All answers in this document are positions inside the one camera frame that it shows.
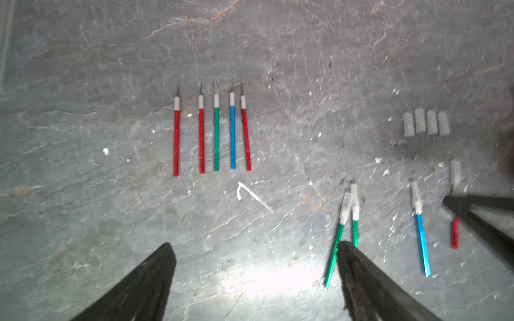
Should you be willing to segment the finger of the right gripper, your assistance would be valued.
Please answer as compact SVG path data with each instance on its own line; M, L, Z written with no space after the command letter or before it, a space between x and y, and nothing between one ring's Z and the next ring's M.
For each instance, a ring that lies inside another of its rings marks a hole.
M513 269L513 238L481 219L471 210L472 205L503 209L513 214L513 198L490 196L445 196L443 205L476 232L489 251L495 253L505 266Z

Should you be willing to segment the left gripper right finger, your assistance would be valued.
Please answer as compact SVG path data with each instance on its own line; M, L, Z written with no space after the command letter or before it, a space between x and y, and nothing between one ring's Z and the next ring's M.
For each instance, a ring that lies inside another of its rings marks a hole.
M352 320L438 320L348 241L339 244L337 265L345 307Z

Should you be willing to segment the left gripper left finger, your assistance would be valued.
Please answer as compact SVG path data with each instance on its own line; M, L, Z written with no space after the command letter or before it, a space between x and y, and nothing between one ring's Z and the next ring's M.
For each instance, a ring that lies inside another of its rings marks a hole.
M177 260L163 243L74 320L163 320Z

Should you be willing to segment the translucent knife cap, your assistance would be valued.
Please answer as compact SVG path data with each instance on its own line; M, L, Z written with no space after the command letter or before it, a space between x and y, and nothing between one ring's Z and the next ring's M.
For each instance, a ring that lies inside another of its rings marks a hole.
M439 135L448 136L450 135L450 123L446 112L438 113L438 124L439 124Z
M416 133L426 132L426 113L423 108L417 108L415 114Z
M415 135L413 114L411 112L404 113L403 121L404 121L404 136L406 138L413 137Z
M437 113L433 110L429 110L426 114L426 121L427 121L427 135L429 135L429 136L437 135L438 131L439 131Z

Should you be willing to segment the green carving knife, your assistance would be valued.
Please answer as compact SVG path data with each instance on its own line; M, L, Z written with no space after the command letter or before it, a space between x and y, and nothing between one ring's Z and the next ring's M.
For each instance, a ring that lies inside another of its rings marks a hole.
M360 198L358 195L358 188L356 183L350 185L352 195L352 233L353 244L356 248L359 247L359 219L360 219Z
M220 91L214 82L214 171L220 167Z
M337 233L336 233L331 257L329 260L327 275L325 278L325 289L329 289L329 287L331 285L331 281L332 281L333 274L335 271L335 266L337 263L337 253L338 253L339 243L342 240L344 228L345 228L345 225L346 225L346 223L349 219L350 213L351 213L351 208L352 208L352 194L350 192L346 192L343 197L343 203L341 205L341 211L339 214L339 224L338 224L338 228L337 228Z

